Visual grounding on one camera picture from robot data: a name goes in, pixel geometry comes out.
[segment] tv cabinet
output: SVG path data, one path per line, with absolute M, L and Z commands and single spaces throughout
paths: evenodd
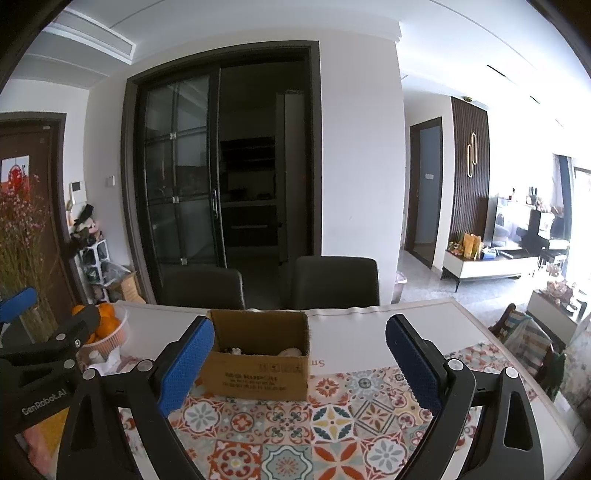
M 442 278 L 456 281 L 456 292 L 463 281 L 493 280 L 533 274 L 538 268 L 538 257 L 526 251 L 516 251 L 514 258 L 497 255 L 494 260 L 469 260 L 446 251 L 443 257 Z

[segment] blue gripper pad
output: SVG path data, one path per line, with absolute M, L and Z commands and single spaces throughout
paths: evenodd
M 37 292 L 32 287 L 27 287 L 16 295 L 0 303 L 0 323 L 10 323 L 21 313 L 35 305 Z
M 410 336 L 409 329 L 414 334 L 414 340 Z M 402 374 L 406 377 L 418 404 L 422 408 L 431 410 L 432 414 L 436 416 L 441 410 L 439 381 L 429 366 L 424 353 L 417 348 L 418 341 L 426 346 L 403 315 L 394 315 L 389 319 L 386 324 L 388 348 L 402 370 Z
M 183 335 L 179 341 L 184 345 L 181 346 L 180 352 L 161 380 L 158 406 L 164 417 L 168 417 L 170 412 L 183 405 L 185 397 L 212 349 L 215 337 L 213 323 L 205 317 L 194 320 L 194 322 L 199 321 L 199 325 L 190 332 L 188 339 Z

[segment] wooden slat wall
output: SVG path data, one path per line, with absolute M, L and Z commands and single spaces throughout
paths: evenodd
M 464 233 L 484 237 L 491 172 L 491 146 L 486 111 L 452 97 L 453 130 L 456 146 L 456 172 L 453 192 L 450 241 L 460 241 Z M 478 165 L 473 177 L 466 172 L 466 146 L 472 132 L 478 137 Z

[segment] dining chair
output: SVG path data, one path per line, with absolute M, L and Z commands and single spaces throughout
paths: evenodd
M 526 313 L 510 303 L 489 330 L 534 377 L 549 397 L 556 397 L 564 375 L 564 355 L 554 351 L 552 340 Z
M 488 327 L 492 334 L 501 342 L 507 337 L 511 329 L 516 327 L 526 317 L 525 314 L 516 311 L 516 308 L 514 303 L 510 303 L 498 322 L 492 327 Z
M 300 257 L 295 261 L 291 308 L 348 309 L 379 305 L 378 264 L 362 257 Z
M 184 265 L 163 275 L 166 305 L 206 309 L 245 310 L 242 275 L 233 268 Z

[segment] orange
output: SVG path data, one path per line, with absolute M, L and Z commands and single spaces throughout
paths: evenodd
M 86 305 L 82 305 L 81 303 L 76 305 L 74 308 L 72 308 L 72 316 L 81 311 L 84 307 L 86 307 Z
M 110 303 L 99 303 L 97 306 L 101 317 L 115 316 L 115 309 L 113 308 L 113 305 L 111 305 Z
M 119 326 L 120 323 L 121 322 L 115 317 L 101 317 L 100 325 L 96 329 L 96 334 L 103 338 L 108 337 L 111 333 L 115 331 L 115 329 Z

